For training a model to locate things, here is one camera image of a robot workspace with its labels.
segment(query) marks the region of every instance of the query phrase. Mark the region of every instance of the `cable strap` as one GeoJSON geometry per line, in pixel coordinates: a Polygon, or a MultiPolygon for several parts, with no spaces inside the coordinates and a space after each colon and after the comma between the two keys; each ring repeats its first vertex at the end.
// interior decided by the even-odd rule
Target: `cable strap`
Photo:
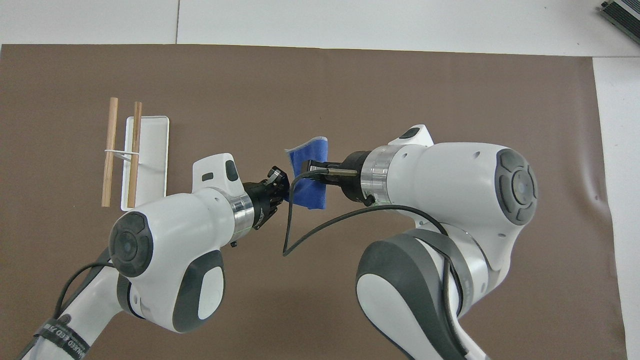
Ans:
{"type": "Polygon", "coordinates": [[[50,318],[33,336],[41,336],[64,350],[74,360],[81,360],[89,351],[89,344],[66,323],[50,318]]]}

